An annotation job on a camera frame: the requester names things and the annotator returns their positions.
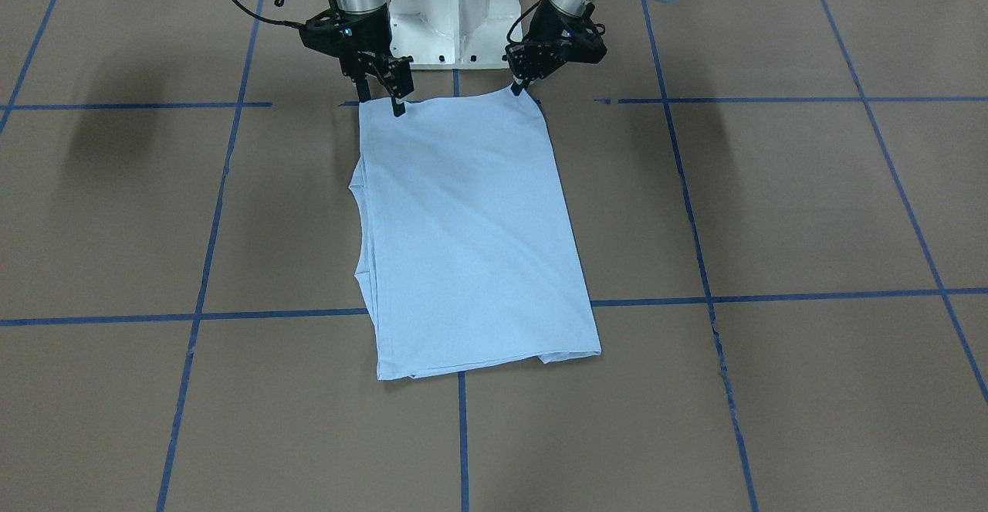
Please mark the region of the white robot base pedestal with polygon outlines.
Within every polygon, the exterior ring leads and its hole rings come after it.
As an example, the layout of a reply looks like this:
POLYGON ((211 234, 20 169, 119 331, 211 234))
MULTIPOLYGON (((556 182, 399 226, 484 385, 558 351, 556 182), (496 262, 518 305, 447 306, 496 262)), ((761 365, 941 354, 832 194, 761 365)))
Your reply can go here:
POLYGON ((391 53, 415 71, 504 70, 519 0, 390 0, 391 53))

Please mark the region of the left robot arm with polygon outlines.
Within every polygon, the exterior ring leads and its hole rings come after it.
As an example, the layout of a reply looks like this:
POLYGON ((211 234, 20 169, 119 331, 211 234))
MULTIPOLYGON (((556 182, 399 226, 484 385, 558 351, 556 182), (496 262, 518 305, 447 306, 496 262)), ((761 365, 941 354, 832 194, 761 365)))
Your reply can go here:
POLYGON ((603 60, 606 27, 592 19, 596 1, 539 0, 509 27, 503 59, 514 78, 509 86, 514 96, 521 96, 532 83, 545 80, 568 63, 603 60))

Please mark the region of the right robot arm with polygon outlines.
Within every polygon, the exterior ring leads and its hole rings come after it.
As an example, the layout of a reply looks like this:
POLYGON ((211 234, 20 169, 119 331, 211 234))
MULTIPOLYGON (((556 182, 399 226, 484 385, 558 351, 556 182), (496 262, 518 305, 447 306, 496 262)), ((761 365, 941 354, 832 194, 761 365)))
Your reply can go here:
POLYGON ((391 98, 394 116, 405 114, 406 98, 414 90, 412 58, 392 53, 387 0, 327 0, 328 8, 306 22, 268 19, 238 0, 229 1, 258 22, 296 30, 304 47, 336 59, 361 103, 370 101, 368 79, 374 78, 391 98))

